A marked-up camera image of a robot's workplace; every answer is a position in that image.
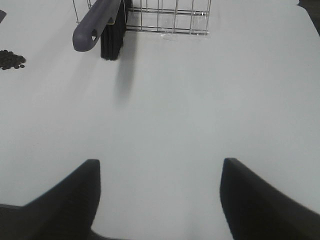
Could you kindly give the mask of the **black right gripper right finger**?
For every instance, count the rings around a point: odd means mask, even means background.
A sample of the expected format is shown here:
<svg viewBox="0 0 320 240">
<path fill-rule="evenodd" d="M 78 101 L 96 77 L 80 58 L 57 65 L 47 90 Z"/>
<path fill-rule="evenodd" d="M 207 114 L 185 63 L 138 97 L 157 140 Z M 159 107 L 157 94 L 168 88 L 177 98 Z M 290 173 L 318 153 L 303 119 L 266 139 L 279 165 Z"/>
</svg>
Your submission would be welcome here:
<svg viewBox="0 0 320 240">
<path fill-rule="evenodd" d="M 236 158 L 225 158 L 221 207 L 235 240 L 318 240 L 320 215 L 291 199 Z"/>
</svg>

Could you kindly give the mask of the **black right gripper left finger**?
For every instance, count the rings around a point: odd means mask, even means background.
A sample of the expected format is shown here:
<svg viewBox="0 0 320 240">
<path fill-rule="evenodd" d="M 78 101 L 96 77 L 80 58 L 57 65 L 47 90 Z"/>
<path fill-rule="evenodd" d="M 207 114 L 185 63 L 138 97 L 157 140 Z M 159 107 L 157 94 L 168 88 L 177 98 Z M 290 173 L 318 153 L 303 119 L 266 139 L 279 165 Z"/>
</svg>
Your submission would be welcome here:
<svg viewBox="0 0 320 240">
<path fill-rule="evenodd" d="M 100 162 L 88 159 L 23 206 L 0 206 L 2 240 L 93 240 L 101 196 Z"/>
</svg>

